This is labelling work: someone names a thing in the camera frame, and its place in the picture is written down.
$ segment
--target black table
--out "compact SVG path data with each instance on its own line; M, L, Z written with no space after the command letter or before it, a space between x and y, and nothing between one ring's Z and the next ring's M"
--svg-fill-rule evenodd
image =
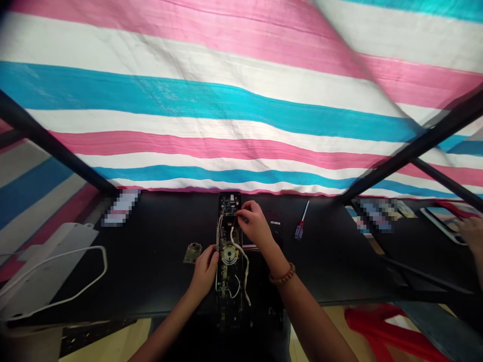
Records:
M281 223L283 251L321 305L398 299L397 286L344 205L311 198L303 239L293 239L307 197L242 195L258 202L268 221ZM122 227L103 227L93 245L107 250L108 271L74 301L15 325L46 325L166 315L186 291L193 266L183 264L187 245L216 242L218 194L143 192ZM102 271L100 253L89 251L53 302L77 293ZM257 276L250 273L248 284ZM198 313L214 310L212 291Z
M404 200L417 218L401 218L392 222L394 232L372 232L390 258L439 278L452 285L478 293L479 284L473 256L467 246L452 242L419 210L440 207L434 201ZM420 291L442 290L405 273L413 287Z

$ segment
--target hand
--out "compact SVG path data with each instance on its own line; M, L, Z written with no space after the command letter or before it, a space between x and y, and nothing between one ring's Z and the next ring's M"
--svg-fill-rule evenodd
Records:
M456 221L459 227L459 233L468 244L474 256L483 255L483 220L472 217L464 219L464 221Z
M210 245L196 259L195 271L188 291L200 302L210 292L213 285L219 257L220 253L216 251L216 245Z
M235 215L238 216L238 224L243 232L258 249L261 249L270 242L275 242L267 220L265 220L265 216L263 215L262 208L255 201L245 202L241 210L238 210Z

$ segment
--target white device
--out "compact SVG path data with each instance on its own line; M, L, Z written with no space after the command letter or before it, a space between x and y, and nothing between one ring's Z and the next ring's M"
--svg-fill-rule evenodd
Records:
M104 247L90 246L98 233L92 224L61 225L0 290L0 319L9 321L27 318L40 310L68 302L99 280L107 270L107 258ZM77 263L90 249L98 249L102 253L102 259L99 258L99 261L103 261L104 271L75 296L49 304Z

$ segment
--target wire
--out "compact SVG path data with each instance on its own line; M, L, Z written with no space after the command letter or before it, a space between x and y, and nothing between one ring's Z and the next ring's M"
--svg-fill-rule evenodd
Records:
M35 265L34 267L30 268L26 273L23 273L20 277L18 277L12 284L10 284L8 287L6 288L3 288L1 291L0 291L0 298L3 297L10 289L12 289L14 286L16 286L21 280L23 280L24 278L26 278L31 272L33 272L35 269L37 269L38 267L42 266L43 264L51 261L51 260L54 260L54 259L57 259L61 256L66 256L66 255L70 255L70 254L74 254L74 253L77 253L77 252L80 252L80 251L85 251L85 250L92 250L92 249L99 249L101 252L102 252L102 261L104 262L104 270L102 271L102 273L97 277L95 278L92 282L90 282L87 286L85 286L80 292L78 292L76 295L74 295L73 297L70 297L70 298L67 298L67 299L64 299L64 300L61 300L61 301L58 301L58 302L55 302L55 303L52 303L52 304L49 304L49 305L46 305L42 308L39 308L39 309L36 309L34 310L33 312L30 312L30 313L27 313L27 314L22 314L20 316L17 316L17 317L11 317L11 318L7 318L7 319L4 319L3 317L0 318L0 320L2 321L14 321L14 320L19 320L19 319L24 319L24 318L28 318L28 317L31 317L33 316L35 313L38 313L40 311L43 311L45 309L48 309L48 308L52 308L54 306L58 306L60 304L64 304L64 303L67 303L67 302L70 302L72 300L74 300L75 298L77 298L79 295L81 295L83 292L85 292L88 288L90 288L92 285L94 285L100 278L103 277L103 275L106 273L107 271L107 255L106 255L106 248L103 247L103 246L100 246L100 245L96 245L96 246L89 246L89 247L86 247L86 248L82 248L82 249L78 249L78 250L73 250L73 251L69 251L69 252L66 252L66 253L63 253L63 254L59 254L59 255L56 255L56 256L52 256L50 258L47 258L45 259L43 262L40 262L38 263L37 265Z
M243 291L245 292L245 298L247 299L248 305L251 307L252 306L252 303L250 302L250 298L248 297L248 294L247 294L248 267L250 266L250 261L248 260L248 256L243 251L243 248L241 246L239 246L237 243L235 243L235 241L233 240L233 230L234 230L234 226L231 227L231 231L230 231L230 240L231 240L231 243L238 250L240 250L240 252L243 254L243 256L245 257L245 259L247 260L247 268L245 269L245 281L243 283Z
M218 219L218 225L216 226L216 251L218 251L218 246L220 243L221 220L223 220L223 210L221 211L220 218ZM221 291L221 289L218 288L218 265L216 266L215 291Z
M232 299L235 298L238 295L238 292L240 291L240 285L241 285L240 279L238 279L238 276L236 274L235 274L235 278L236 278L236 280L238 280L238 290L236 291L234 296L231 296L230 289L228 288L228 292L230 293L230 298L232 298Z

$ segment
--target small metal part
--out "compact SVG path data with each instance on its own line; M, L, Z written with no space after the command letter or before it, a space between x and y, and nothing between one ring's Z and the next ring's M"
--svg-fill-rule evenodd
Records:
M202 246L199 243L191 243L188 245L186 249L185 258L183 259L183 263L186 264L194 264L196 263L196 259L201 255Z
M221 261L225 265L233 265L238 260L238 251L232 244L225 245L221 253Z

